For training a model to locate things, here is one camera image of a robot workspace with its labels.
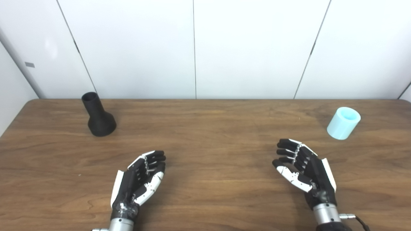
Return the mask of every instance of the white cabinet door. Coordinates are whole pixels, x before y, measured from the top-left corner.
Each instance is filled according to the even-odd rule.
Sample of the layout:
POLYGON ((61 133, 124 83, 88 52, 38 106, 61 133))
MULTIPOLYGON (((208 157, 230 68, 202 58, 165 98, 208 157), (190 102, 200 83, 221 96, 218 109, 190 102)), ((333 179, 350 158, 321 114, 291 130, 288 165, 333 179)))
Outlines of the white cabinet door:
POLYGON ((197 98, 292 99, 328 0, 194 0, 197 98))
POLYGON ((59 0, 102 98, 195 98, 191 0, 59 0))
POLYGON ((411 81, 411 1, 333 0, 297 99, 396 99, 411 81))
POLYGON ((56 1, 0 1, 0 40, 40 97, 94 91, 56 1))
POLYGON ((0 136, 21 108, 37 96, 0 43, 0 136))

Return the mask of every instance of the black cylinder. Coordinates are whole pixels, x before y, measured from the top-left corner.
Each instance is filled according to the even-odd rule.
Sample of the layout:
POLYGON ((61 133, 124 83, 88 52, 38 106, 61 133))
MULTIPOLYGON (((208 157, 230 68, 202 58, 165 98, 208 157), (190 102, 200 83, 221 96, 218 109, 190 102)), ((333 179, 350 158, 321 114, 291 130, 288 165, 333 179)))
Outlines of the black cylinder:
POLYGON ((88 92, 81 97, 83 104, 90 115, 88 128, 95 136, 107 136, 116 128, 114 116, 103 108, 99 96, 95 92, 88 92))

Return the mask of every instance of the wooden table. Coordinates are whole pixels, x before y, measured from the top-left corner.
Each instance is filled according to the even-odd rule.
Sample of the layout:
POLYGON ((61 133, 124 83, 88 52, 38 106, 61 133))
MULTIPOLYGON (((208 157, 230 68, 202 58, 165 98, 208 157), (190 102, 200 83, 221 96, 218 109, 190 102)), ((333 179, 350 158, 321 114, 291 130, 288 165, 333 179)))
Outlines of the wooden table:
MULTIPOLYGON (((102 100, 118 127, 94 137, 81 100, 36 99, 0 139, 0 229, 106 228, 118 169, 164 150, 166 175, 136 230, 314 231, 301 191, 271 165, 280 138, 328 158, 338 208, 372 231, 411 230, 411 104, 401 100, 102 100), (361 122, 345 141, 340 106, 361 122)), ((355 220, 346 221, 354 231, 355 220)))

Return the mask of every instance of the black cable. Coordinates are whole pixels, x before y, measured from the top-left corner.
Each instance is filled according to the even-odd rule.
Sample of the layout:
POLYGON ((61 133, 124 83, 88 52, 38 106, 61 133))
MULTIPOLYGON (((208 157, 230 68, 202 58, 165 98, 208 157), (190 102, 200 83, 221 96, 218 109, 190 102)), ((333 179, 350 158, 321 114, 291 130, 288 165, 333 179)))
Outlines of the black cable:
POLYGON ((357 221, 358 221, 359 223, 361 223, 361 225, 363 226, 363 228, 364 228, 365 231, 371 231, 371 230, 369 229, 368 225, 366 225, 366 224, 363 222, 363 220, 361 220, 361 219, 360 219, 359 217, 357 217, 357 216, 356 216, 356 219, 357 219, 357 221))

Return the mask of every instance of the light blue cup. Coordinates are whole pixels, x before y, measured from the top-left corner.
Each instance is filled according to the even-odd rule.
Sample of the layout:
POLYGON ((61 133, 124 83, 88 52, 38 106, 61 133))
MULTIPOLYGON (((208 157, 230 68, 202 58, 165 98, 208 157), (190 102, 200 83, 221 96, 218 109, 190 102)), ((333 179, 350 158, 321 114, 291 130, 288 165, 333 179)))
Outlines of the light blue cup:
POLYGON ((337 140, 345 140, 361 120, 360 114, 349 107, 340 107, 334 114, 327 132, 337 140))

